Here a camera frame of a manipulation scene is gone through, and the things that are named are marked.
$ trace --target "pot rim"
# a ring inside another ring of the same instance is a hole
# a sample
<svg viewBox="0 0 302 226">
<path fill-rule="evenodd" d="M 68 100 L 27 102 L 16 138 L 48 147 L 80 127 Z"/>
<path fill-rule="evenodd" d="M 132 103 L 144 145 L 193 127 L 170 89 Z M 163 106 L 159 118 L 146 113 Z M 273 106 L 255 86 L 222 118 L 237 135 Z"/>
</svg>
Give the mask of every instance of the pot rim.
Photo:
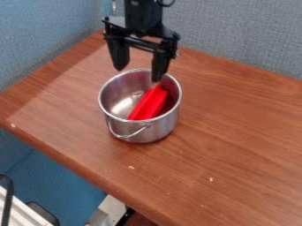
<svg viewBox="0 0 302 226">
<path fill-rule="evenodd" d="M 100 102 L 100 97 L 102 97 L 102 94 L 103 94 L 104 89 L 106 89 L 106 87 L 108 86 L 108 84 L 110 84 L 116 78 L 124 76 L 124 75 L 128 74 L 130 72 L 151 72 L 151 70 L 150 70 L 150 69 L 146 69 L 146 68 L 142 68 L 142 69 L 132 69 L 132 70 L 128 70 L 128 71 L 122 72 L 122 73 L 119 73 L 118 75 L 115 75 L 115 77 L 112 77 L 112 78 L 104 83 L 104 85 L 103 85 L 102 88 L 100 88 L 99 95 L 98 95 L 98 103 L 99 103 L 99 107 L 100 107 L 100 109 L 104 111 L 104 113 L 106 113 L 106 115 L 107 115 L 108 117 L 114 118 L 115 120 L 118 120 L 118 121 L 120 121 L 120 122 L 123 122 L 123 123 L 136 123 L 136 124 L 151 123 L 151 122 L 156 121 L 158 119 L 160 119 L 160 118 L 166 117 L 167 115 L 170 115 L 170 114 L 172 113 L 172 111 L 178 108 L 178 106 L 179 106 L 179 104 L 180 104 L 180 101 L 182 101 L 182 96 L 183 96 L 183 93 L 182 93 L 182 87 L 180 87 L 180 85 L 179 85 L 176 79 L 175 79 L 168 73 L 166 73 L 166 76 L 167 76 L 171 80 L 174 80 L 174 82 L 175 82 L 175 84 L 176 84 L 178 91 L 179 91 L 179 97 L 178 97 L 176 104 L 175 104 L 174 108 L 172 108 L 166 114 L 160 115 L 159 117 L 154 117 L 154 118 L 151 118 L 151 119 L 147 119 L 147 120 L 127 120 L 127 119 L 123 119 L 123 118 L 120 118 L 120 117 L 114 116 L 114 115 L 106 110 L 106 108 L 104 108 L 104 106 L 103 106 L 103 104 L 102 104 L 102 102 Z"/>
</svg>

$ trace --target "wooden tabletop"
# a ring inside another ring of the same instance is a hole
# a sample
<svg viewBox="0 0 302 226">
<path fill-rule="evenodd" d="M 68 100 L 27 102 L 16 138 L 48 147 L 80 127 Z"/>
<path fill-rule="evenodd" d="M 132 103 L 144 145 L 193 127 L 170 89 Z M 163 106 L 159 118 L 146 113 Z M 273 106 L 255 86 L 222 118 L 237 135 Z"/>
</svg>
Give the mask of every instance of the wooden tabletop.
<svg viewBox="0 0 302 226">
<path fill-rule="evenodd" d="M 150 68 L 150 53 L 131 58 Z M 186 48 L 168 72 L 183 101 L 158 142 L 107 130 L 100 32 L 0 94 L 0 125 L 159 225 L 302 225 L 302 81 Z"/>
</svg>

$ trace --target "stainless steel pot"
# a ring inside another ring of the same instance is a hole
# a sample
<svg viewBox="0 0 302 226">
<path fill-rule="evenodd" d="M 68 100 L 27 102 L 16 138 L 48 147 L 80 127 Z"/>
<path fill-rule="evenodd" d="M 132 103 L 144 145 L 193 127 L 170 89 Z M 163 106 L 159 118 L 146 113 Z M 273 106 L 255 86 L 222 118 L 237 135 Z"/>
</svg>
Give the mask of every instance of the stainless steel pot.
<svg viewBox="0 0 302 226">
<path fill-rule="evenodd" d="M 106 113 L 108 130 L 112 135 L 128 142 L 147 143 L 164 138 L 174 130 L 182 89 L 168 74 L 160 80 L 160 86 L 168 91 L 164 111 L 159 117 L 147 120 L 126 120 L 146 90 L 152 87 L 151 71 L 135 69 L 118 74 L 103 85 L 99 92 L 99 106 Z"/>
</svg>

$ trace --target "pot handle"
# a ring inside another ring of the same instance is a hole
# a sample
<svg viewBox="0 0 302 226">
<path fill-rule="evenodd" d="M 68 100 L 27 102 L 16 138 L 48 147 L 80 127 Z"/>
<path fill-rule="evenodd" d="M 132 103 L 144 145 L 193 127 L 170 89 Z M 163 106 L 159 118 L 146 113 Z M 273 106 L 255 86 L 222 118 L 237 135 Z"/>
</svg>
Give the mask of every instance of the pot handle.
<svg viewBox="0 0 302 226">
<path fill-rule="evenodd" d="M 147 124 L 146 126 L 143 126 L 139 130 L 136 130 L 134 133 L 128 134 L 128 135 L 119 135 L 118 133 L 114 132 L 114 129 L 112 129 L 112 125 L 111 125 L 111 117 L 108 118 L 108 130 L 110 132 L 112 133 L 112 135 L 119 138 L 119 139 L 127 139 L 127 138 L 131 138 L 134 136 L 136 136 L 146 128 L 150 127 L 150 124 Z"/>
</svg>

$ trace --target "red object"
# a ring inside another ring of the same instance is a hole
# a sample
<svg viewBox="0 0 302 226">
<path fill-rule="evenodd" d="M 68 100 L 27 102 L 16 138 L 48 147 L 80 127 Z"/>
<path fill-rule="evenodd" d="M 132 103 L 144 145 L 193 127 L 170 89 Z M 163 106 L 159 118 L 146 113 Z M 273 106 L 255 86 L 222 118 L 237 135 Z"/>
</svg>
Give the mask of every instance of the red object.
<svg viewBox="0 0 302 226">
<path fill-rule="evenodd" d="M 167 91 L 156 85 L 146 91 L 136 107 L 130 113 L 127 120 L 146 120 L 158 117 L 166 104 Z"/>
</svg>

